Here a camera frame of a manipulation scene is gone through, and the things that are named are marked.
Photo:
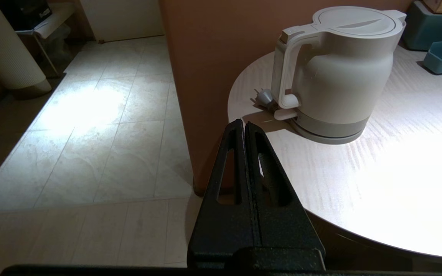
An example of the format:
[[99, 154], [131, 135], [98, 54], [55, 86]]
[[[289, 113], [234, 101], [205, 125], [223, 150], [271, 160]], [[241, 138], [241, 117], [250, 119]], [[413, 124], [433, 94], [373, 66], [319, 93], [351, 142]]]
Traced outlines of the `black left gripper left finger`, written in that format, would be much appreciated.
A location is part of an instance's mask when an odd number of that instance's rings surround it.
[[[234, 154], [234, 204], [219, 203], [229, 152]], [[234, 253], [257, 243], [253, 184], [249, 176], [244, 124], [237, 119], [226, 126], [209, 183], [198, 212], [187, 253], [189, 268], [224, 268]]]

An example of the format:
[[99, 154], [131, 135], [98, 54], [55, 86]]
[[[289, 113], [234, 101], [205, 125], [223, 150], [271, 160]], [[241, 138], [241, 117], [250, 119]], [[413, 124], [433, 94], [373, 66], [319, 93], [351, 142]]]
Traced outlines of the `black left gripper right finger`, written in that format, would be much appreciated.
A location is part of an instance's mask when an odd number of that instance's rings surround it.
[[257, 215], [254, 269], [324, 269], [325, 248], [265, 131], [246, 124], [248, 171]]

